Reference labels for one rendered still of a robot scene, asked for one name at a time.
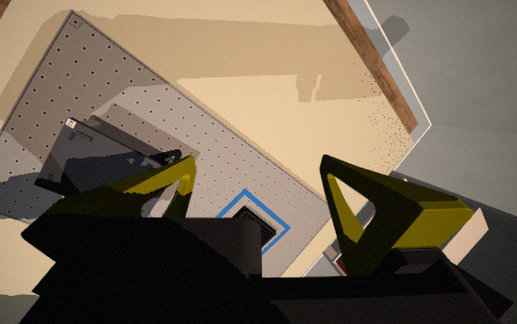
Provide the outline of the grey perforated base plate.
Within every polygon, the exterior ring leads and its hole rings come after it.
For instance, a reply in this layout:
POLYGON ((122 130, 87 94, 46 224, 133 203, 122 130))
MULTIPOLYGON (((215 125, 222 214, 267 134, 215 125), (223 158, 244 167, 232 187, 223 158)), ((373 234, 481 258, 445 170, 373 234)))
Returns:
POLYGON ((245 188, 288 224, 262 278, 280 278, 331 219, 325 200, 72 8, 0 129, 0 215, 30 225, 64 197, 34 183, 66 120, 92 115, 194 157, 186 218, 216 217, 245 188))

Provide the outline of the blue tape rectangle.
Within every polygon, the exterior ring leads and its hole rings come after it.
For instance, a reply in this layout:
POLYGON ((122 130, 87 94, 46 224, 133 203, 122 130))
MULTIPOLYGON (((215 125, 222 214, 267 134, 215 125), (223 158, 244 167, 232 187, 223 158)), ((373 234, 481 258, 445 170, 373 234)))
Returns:
POLYGON ((254 197, 248 190, 245 188, 215 217, 222 218, 243 196, 247 196, 250 200, 252 200, 256 205, 258 205, 261 209, 263 209, 267 214, 269 214, 272 218, 274 218, 282 227, 285 229, 266 247, 262 250, 262 255, 265 254, 284 234, 286 234, 291 227, 286 224, 281 218, 279 218, 275 213, 273 213, 269 208, 267 208, 262 202, 260 202, 256 197, 254 197))

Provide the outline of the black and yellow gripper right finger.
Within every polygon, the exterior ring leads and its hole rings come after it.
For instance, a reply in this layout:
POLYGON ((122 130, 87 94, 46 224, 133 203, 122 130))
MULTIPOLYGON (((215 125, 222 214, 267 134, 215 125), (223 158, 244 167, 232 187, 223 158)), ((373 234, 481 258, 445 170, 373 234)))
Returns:
POLYGON ((394 249, 438 248, 473 216, 455 196, 329 155, 319 172, 347 276, 370 275, 394 249), (365 230, 335 177, 374 204, 365 230))

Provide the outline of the black raised stand with grey legs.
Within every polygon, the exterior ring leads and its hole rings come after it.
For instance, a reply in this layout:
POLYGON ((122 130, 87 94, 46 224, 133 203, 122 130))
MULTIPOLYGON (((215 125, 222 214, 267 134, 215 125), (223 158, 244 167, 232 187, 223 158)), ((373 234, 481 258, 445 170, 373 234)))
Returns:
POLYGON ((67 197, 174 161, 97 116, 70 117, 34 185, 67 197))

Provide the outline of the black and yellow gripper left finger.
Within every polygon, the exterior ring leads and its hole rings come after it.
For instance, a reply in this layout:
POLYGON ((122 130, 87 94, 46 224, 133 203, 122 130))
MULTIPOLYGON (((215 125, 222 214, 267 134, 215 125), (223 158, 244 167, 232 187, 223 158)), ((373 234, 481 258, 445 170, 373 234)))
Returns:
POLYGON ((185 218, 196 174, 194 157, 183 157, 162 167, 60 198, 43 214, 142 218, 143 205, 181 178, 162 218, 185 218))

